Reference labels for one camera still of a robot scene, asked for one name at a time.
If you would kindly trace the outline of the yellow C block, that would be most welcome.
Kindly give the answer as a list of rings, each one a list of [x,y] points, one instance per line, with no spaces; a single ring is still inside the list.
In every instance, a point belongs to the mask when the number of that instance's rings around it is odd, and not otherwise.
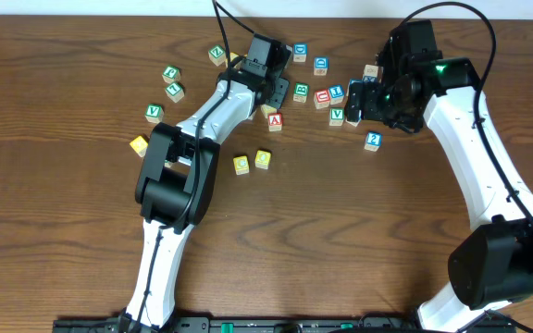
[[[250,167],[246,155],[234,157],[233,164],[237,176],[249,173]]]

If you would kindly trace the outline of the yellow O block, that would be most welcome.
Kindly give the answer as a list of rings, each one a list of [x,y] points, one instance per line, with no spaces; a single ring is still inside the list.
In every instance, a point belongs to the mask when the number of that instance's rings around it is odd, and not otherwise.
[[[257,168],[268,169],[271,161],[272,153],[268,151],[258,150],[256,152],[254,164]]]

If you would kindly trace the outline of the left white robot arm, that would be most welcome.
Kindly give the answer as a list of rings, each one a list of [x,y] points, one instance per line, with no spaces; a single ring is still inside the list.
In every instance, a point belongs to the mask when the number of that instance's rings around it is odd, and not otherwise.
[[[289,87],[280,75],[254,79],[237,70],[222,73],[196,113],[176,126],[154,127],[135,191],[143,256],[118,331],[158,332],[169,321],[184,245],[211,203],[222,143],[258,106],[279,109]]]

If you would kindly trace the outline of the blue L block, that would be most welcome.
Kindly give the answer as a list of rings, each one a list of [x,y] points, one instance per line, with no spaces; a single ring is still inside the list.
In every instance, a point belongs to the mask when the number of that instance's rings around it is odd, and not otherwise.
[[[356,122],[352,122],[352,121],[349,121],[349,120],[345,120],[345,123],[351,125],[351,126],[354,126],[354,127],[357,127],[359,125],[359,122],[360,121],[356,121]]]

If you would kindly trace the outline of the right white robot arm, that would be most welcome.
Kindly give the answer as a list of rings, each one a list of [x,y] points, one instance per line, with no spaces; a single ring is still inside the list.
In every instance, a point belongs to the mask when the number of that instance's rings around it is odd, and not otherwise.
[[[460,186],[471,234],[450,255],[449,281],[417,309],[430,331],[465,332],[533,296],[533,193],[490,119],[482,79],[466,58],[385,67],[349,88],[350,121],[374,120],[440,142]]]

